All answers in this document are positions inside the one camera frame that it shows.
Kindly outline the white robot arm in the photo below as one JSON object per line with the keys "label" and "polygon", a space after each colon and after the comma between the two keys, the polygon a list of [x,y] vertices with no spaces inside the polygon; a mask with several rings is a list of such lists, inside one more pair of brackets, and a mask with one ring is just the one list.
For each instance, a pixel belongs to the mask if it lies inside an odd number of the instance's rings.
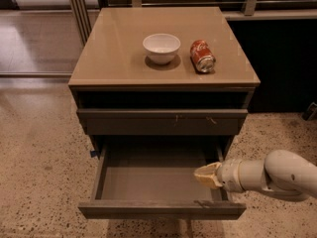
{"label": "white robot arm", "polygon": [[194,176],[204,186],[228,192],[251,190],[286,201],[317,197],[317,167],[286,150],[272,151],[263,160],[212,163],[198,168]]}

